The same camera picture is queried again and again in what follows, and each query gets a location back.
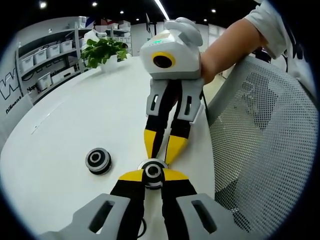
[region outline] wall logo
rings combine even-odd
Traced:
[[[22,99],[22,96],[18,97],[17,100],[14,101],[14,103],[10,104],[10,106],[5,110],[5,113],[8,114],[11,109]]]
[[[16,68],[12,69],[12,73],[9,72],[5,75],[5,78],[0,80],[0,93],[4,100],[10,97],[11,92],[14,92],[19,88],[19,84],[16,78]]]

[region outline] camera lens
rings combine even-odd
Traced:
[[[172,66],[172,61],[166,56],[155,56],[153,63],[162,69],[167,69]]]

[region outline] white table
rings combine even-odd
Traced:
[[[119,176],[147,158],[150,78],[138,57],[119,62],[108,75],[99,68],[89,70],[48,94],[13,130],[1,153],[1,181],[13,209],[34,234],[67,226],[76,210],[110,193]],[[163,141],[160,159],[166,144]],[[113,164],[101,176],[85,165],[87,153],[98,147],[110,153]],[[189,176],[198,193],[214,197],[214,160],[204,111],[171,169]],[[144,206],[147,231],[140,239],[168,239],[160,191],[147,190]]]

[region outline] mesh chair back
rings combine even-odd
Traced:
[[[250,56],[235,66],[208,108],[215,200],[242,229],[268,237],[310,174],[317,108],[295,78]]]

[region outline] gray gripper base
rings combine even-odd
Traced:
[[[204,87],[205,81],[202,78],[191,80],[181,80],[182,84],[182,102],[178,119],[193,122],[200,108],[200,94]],[[191,98],[190,110],[185,114],[188,106],[188,97]]]
[[[161,100],[163,98],[164,92],[168,85],[168,79],[162,80],[154,80],[150,81],[150,95],[146,101],[146,114],[158,116],[159,107]],[[186,120],[189,122],[193,122],[196,118],[196,115],[200,108],[200,94],[203,89],[205,81],[202,78],[199,79],[182,79],[182,102],[180,112],[178,114],[178,119]],[[155,101],[154,109],[152,109],[152,105],[155,97],[157,96],[157,100]],[[188,104],[188,97],[191,99],[191,104]]]
[[[190,240],[258,240],[256,233],[238,227],[232,213],[205,193],[177,197]]]
[[[160,103],[161,103],[162,97],[164,96],[168,82],[169,80],[167,79],[163,79],[163,80],[151,79],[150,80],[150,94],[146,99],[146,114],[148,116],[149,115],[158,116]],[[157,99],[155,101],[155,106],[154,106],[154,109],[152,109],[152,104],[156,96],[157,96]]]
[[[101,194],[73,214],[72,222],[60,231],[48,231],[40,240],[117,240],[129,198]],[[102,225],[100,234],[96,234]]]

